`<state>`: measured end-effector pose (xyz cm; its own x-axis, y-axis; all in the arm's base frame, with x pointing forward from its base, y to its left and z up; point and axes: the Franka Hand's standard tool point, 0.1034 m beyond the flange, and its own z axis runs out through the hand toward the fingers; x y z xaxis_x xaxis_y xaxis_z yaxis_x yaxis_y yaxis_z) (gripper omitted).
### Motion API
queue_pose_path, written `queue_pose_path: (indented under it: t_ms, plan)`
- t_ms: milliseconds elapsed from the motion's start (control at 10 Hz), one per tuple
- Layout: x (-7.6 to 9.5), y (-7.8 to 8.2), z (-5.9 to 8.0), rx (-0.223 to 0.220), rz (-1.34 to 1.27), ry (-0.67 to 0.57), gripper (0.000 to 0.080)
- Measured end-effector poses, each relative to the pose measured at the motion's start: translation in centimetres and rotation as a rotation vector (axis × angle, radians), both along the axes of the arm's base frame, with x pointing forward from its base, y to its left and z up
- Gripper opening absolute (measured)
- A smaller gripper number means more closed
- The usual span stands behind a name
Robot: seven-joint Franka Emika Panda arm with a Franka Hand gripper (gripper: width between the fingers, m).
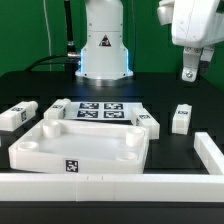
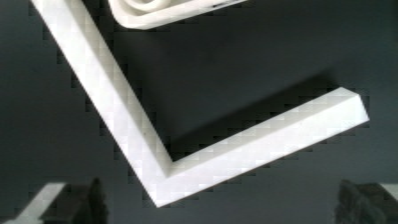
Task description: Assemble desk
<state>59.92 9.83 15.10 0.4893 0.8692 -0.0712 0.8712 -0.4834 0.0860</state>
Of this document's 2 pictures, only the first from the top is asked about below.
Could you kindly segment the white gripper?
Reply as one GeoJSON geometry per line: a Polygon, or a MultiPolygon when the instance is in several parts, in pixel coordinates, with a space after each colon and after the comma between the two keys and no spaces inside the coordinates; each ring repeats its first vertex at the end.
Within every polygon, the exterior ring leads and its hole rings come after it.
{"type": "Polygon", "coordinates": [[[198,67],[206,74],[213,44],[224,41],[224,0],[160,0],[157,14],[161,25],[171,24],[172,42],[185,46],[182,79],[194,82],[198,67]]]}

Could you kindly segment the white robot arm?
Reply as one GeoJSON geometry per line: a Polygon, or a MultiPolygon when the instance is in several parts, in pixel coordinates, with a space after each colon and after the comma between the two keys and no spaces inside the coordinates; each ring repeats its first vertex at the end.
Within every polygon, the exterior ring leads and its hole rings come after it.
{"type": "MultiPolygon", "coordinates": [[[[123,44],[121,0],[85,0],[87,42],[81,50],[81,82],[112,86],[133,76],[123,44]]],[[[210,63],[214,46],[224,42],[224,0],[160,0],[157,15],[171,26],[172,42],[182,46],[182,79],[196,80],[200,63],[210,63]]]]}

